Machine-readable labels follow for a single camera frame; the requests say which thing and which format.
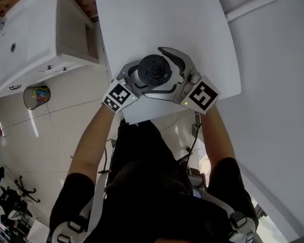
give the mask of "black chair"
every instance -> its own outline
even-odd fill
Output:
[[[19,177],[19,181],[16,179],[16,180],[14,180],[14,182],[15,182],[15,184],[18,186],[18,188],[19,188],[19,189],[21,190],[21,192],[22,192],[21,197],[27,197],[27,198],[33,200],[35,203],[40,203],[40,202],[41,202],[41,200],[39,200],[39,199],[36,200],[36,199],[34,199],[34,198],[31,196],[31,194],[37,192],[36,188],[34,188],[33,191],[28,191],[28,190],[25,188],[24,183],[22,182],[22,176]]]

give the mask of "black cable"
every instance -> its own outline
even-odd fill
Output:
[[[194,140],[193,145],[192,145],[192,147],[191,147],[191,151],[189,152],[189,156],[187,157],[187,168],[186,168],[187,173],[188,173],[188,161],[189,161],[190,156],[192,155],[192,151],[193,151],[194,146],[195,146],[195,144],[196,144],[196,141],[197,141],[197,139],[198,139],[198,131],[199,131],[199,128],[201,127],[201,125],[202,125],[202,124],[200,123],[200,124],[198,125],[198,127],[197,127],[195,140]]]
[[[103,165],[103,170],[106,171],[106,165],[107,165],[107,149],[105,146],[105,164]]]

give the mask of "white cabinet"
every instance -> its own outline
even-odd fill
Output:
[[[99,64],[93,23],[74,0],[20,0],[0,30],[0,97]]]

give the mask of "tile floor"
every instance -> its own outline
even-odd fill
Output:
[[[0,125],[6,142],[0,138],[0,166],[11,171],[11,178],[22,175],[28,189],[37,189],[29,209],[44,224],[49,224],[51,209],[63,186],[71,157],[91,118],[101,105],[108,88],[106,65],[86,66],[46,81],[52,97],[50,101],[28,110],[23,94],[0,98]],[[194,112],[185,110],[153,120],[176,159],[191,147]],[[117,138],[119,121],[115,117],[108,139]],[[110,141],[106,143],[108,164],[112,153]],[[189,165],[205,166],[203,145],[196,144]]]

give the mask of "black round object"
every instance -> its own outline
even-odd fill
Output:
[[[138,76],[149,87],[158,87],[169,81],[172,71],[168,61],[159,55],[148,55],[138,65]]]

